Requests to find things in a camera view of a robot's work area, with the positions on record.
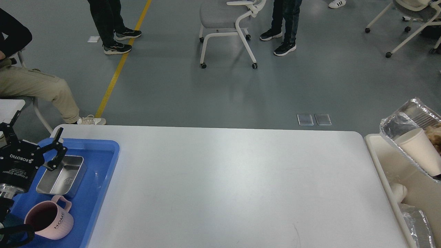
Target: white table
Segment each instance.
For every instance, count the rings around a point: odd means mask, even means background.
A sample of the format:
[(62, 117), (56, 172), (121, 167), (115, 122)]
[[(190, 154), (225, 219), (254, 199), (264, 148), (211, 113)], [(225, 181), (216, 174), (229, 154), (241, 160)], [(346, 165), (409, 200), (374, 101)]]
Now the white table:
[(407, 247), (358, 133), (61, 127), (121, 148), (89, 248)]
[(17, 110), (21, 110), (25, 105), (22, 99), (0, 99), (0, 123), (6, 121), (9, 123)]

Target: black sneaker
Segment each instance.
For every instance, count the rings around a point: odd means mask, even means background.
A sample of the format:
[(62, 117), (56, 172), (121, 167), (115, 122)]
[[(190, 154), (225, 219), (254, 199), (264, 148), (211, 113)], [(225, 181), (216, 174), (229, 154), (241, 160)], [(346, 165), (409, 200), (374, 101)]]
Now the black sneaker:
[(125, 28), (122, 33), (115, 32), (115, 34), (116, 34), (116, 39), (118, 41), (122, 41), (125, 39), (138, 38), (139, 36), (141, 36), (141, 31)]
[(282, 42), (282, 44), (274, 50), (274, 55), (276, 56), (285, 56), (289, 52), (294, 51), (297, 48), (295, 43)]
[(280, 31), (280, 33), (275, 33), (273, 32), (272, 29), (269, 29), (268, 31), (260, 35), (260, 40), (269, 41), (272, 38), (279, 38), (279, 37), (282, 37), (282, 31)]
[(123, 54), (123, 53), (128, 53), (130, 52), (130, 50), (132, 50), (131, 45), (127, 45), (119, 42), (115, 42), (112, 46), (109, 47), (103, 44), (103, 47), (105, 54)]

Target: white cup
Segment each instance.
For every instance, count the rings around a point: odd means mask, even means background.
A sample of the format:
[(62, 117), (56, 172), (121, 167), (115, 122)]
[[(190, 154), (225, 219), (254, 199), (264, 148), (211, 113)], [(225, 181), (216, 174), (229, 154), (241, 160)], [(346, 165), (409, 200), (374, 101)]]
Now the white cup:
[[(64, 208), (57, 202), (66, 203)], [(74, 225), (74, 218), (69, 213), (72, 203), (62, 195), (54, 195), (52, 200), (35, 205), (25, 217), (25, 224), (33, 226), (35, 234), (52, 240), (65, 237)]]
[(430, 176), (441, 174), (441, 156), (422, 128), (413, 129), (395, 140)]

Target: white chair frame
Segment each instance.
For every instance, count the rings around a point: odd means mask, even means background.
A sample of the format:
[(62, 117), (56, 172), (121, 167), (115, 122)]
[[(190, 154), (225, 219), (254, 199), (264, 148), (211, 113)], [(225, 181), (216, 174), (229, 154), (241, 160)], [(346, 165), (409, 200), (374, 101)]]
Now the white chair frame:
[(205, 69), (207, 67), (207, 64), (204, 63), (204, 59), (205, 59), (205, 52), (207, 49), (207, 42), (208, 39), (210, 39), (211, 37), (221, 37), (221, 36), (236, 36), (239, 35), (240, 40), (242, 41), (243, 45), (245, 46), (245, 48), (247, 49), (248, 54), (250, 55), (251, 61), (253, 61), (253, 64), (251, 65), (253, 69), (257, 69), (257, 61), (256, 58), (254, 57), (253, 52), (251, 51), (250, 46), (248, 45), (247, 39), (250, 39), (250, 36), (248, 34), (248, 29), (247, 28), (241, 28), (239, 26), (239, 23), (241, 20), (245, 19), (248, 16), (252, 16), (252, 17), (256, 17), (257, 13), (263, 8), (263, 6), (265, 5), (266, 0), (262, 0), (260, 3), (255, 4), (257, 2), (257, 0), (254, 0), (254, 2), (250, 2), (250, 1), (233, 1), (233, 2), (227, 2), (227, 5), (235, 5), (235, 6), (247, 6), (249, 11), (247, 11), (245, 14), (239, 16), (235, 22), (235, 27), (236, 29), (214, 29), (216, 30), (215, 33), (210, 33), (208, 35), (206, 35), (205, 37), (202, 36), (203, 31), (204, 31), (204, 26), (201, 24), (201, 29), (199, 31), (199, 40), (200, 42), (203, 42), (202, 45), (202, 53), (201, 53), (201, 59), (199, 61), (199, 63), (201, 64), (201, 68)]
[[(425, 27), (427, 26), (435, 26), (435, 25), (441, 25), (441, 22), (434, 22), (434, 20), (436, 18), (439, 17), (440, 13), (441, 13), (441, 7), (439, 6), (439, 4), (441, 4), (441, 0), (438, 1), (433, 1), (433, 0), (418, 0), (419, 3), (421, 3), (420, 7), (413, 7), (410, 5), (407, 5), (405, 2), (401, 1), (401, 0), (397, 0), (397, 2), (399, 2), (400, 5), (402, 5), (403, 7), (411, 10), (411, 11), (420, 11), (424, 8), (426, 8), (427, 6), (430, 6), (432, 8), (434, 8), (436, 10), (436, 14), (427, 22), (425, 22), (420, 28), (418, 28), (414, 33), (412, 33), (409, 37), (407, 37), (403, 42), (401, 42), (396, 48), (394, 48), (391, 52), (387, 52), (386, 53), (386, 58), (390, 58), (392, 56), (392, 54), (394, 54), (396, 51), (398, 51), (398, 49), (400, 49), (402, 46), (404, 46), (409, 40), (411, 40), (413, 37), (415, 37), (415, 35), (419, 34)], [(389, 3), (389, 5), (386, 6), (386, 8), (384, 8), (365, 28), (365, 32), (369, 33), (370, 32), (370, 27), (381, 17), (384, 15), (384, 13), (386, 13), (386, 11), (388, 11), (393, 5), (393, 2)], [(404, 29), (404, 31), (409, 32), (411, 27), (412, 27), (412, 23), (413, 23), (414, 18), (411, 17), (410, 18), (410, 23), (409, 25)], [(438, 39), (437, 43), (435, 44), (435, 46), (430, 50), (430, 53), (435, 53), (437, 47), (441, 44), (441, 37)]]

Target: black pants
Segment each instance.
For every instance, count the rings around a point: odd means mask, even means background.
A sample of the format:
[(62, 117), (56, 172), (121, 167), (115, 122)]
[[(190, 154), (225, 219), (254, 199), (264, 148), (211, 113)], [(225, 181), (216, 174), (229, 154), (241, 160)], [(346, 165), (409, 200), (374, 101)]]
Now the black pants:
[(282, 21), (285, 19), (284, 42), (295, 42), (301, 4), (302, 0), (274, 0), (271, 29), (277, 33), (281, 32)]
[(124, 22), (121, 17), (120, 0), (87, 0), (90, 13), (97, 27), (103, 44), (107, 47), (115, 42), (113, 32), (123, 32)]

